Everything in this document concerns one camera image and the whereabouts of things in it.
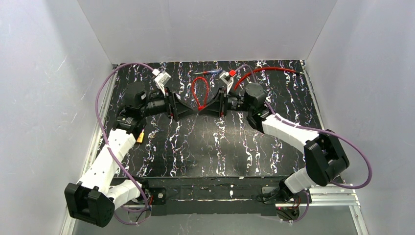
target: screwdriver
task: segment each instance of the screwdriver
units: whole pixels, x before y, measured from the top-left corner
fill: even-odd
[[[218,70],[211,70],[211,71],[204,71],[204,72],[195,72],[194,74],[215,74],[215,73],[220,73],[222,70],[218,69]]]

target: red wire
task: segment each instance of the red wire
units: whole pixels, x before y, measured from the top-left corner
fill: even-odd
[[[291,69],[285,69],[285,68],[279,68],[279,67],[264,67],[264,68],[259,68],[259,69],[255,69],[253,72],[259,72],[259,71],[263,71],[263,70],[278,70],[278,71],[286,71],[286,72],[292,72],[292,73],[299,73],[298,71],[295,70],[291,70]],[[245,80],[249,75],[251,75],[251,72],[247,73],[246,75],[244,75],[235,85],[235,87],[233,88],[236,91],[236,88],[238,88],[238,86],[241,84],[241,82],[243,80]]]
[[[194,84],[195,84],[195,82],[196,82],[197,80],[203,80],[203,81],[205,82],[205,84],[206,84],[206,95],[205,95],[204,105],[200,105],[199,100],[197,99],[196,94],[194,93]],[[193,80],[193,82],[192,82],[192,85],[191,85],[190,89],[192,90],[193,97],[194,97],[194,98],[195,98],[195,100],[196,100],[196,103],[197,103],[197,108],[198,108],[199,110],[202,110],[202,109],[206,106],[206,102],[207,102],[207,100],[208,100],[208,95],[209,95],[209,83],[208,83],[208,81],[206,81],[206,79],[205,79],[204,77],[196,77],[196,79],[195,79],[195,80]]]

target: red rope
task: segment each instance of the red rope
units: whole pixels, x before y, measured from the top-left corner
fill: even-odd
[[[285,72],[292,72],[292,73],[299,73],[298,71],[295,70],[291,70],[291,69],[285,69],[285,68],[279,68],[279,67],[264,67],[264,68],[259,68],[259,69],[255,69],[253,72],[259,72],[259,71],[264,71],[264,70],[278,70],[278,71],[285,71]],[[249,75],[251,75],[251,72],[247,73],[246,75],[244,75],[235,85],[235,87],[233,88],[236,91],[236,88],[238,88],[238,86],[242,83],[243,80],[245,80]]]
[[[197,80],[203,80],[205,82],[205,84],[206,84],[206,95],[205,95],[205,100],[204,100],[204,104],[203,105],[200,105],[199,100],[197,99],[196,94],[194,92],[194,84],[195,84],[195,82]],[[193,80],[190,89],[192,90],[193,97],[196,100],[198,110],[202,110],[206,106],[206,102],[208,100],[208,95],[209,95],[209,83],[208,83],[208,81],[206,81],[206,79],[204,77],[196,77],[196,79]]]

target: yellow object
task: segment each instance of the yellow object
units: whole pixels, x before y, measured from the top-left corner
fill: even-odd
[[[137,143],[142,143],[143,139],[144,139],[144,130],[138,136]]]

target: black marble tabletop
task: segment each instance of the black marble tabletop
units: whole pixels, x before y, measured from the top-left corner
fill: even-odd
[[[198,77],[195,72],[222,68],[236,69],[242,64],[253,69],[284,67],[302,71],[300,61],[223,61],[150,63],[153,68],[166,70],[172,77],[166,84],[182,100],[196,109],[190,85]],[[238,78],[247,73],[242,70]],[[320,122],[304,76],[282,71],[256,73],[259,83],[268,91],[268,101],[284,118],[301,125],[318,127]],[[208,100],[224,83],[218,75],[205,76],[210,85]],[[152,73],[141,66],[125,67],[116,77],[106,127],[111,127],[122,106],[129,83],[142,81],[146,90],[156,89]],[[237,92],[243,94],[243,88]],[[204,82],[195,85],[200,101],[206,92]],[[132,175],[165,177],[206,176],[284,176],[305,166],[300,151],[287,143],[252,129],[243,112],[228,112],[226,117],[194,115],[175,122],[166,115],[147,118],[144,141],[136,144],[123,160]]]

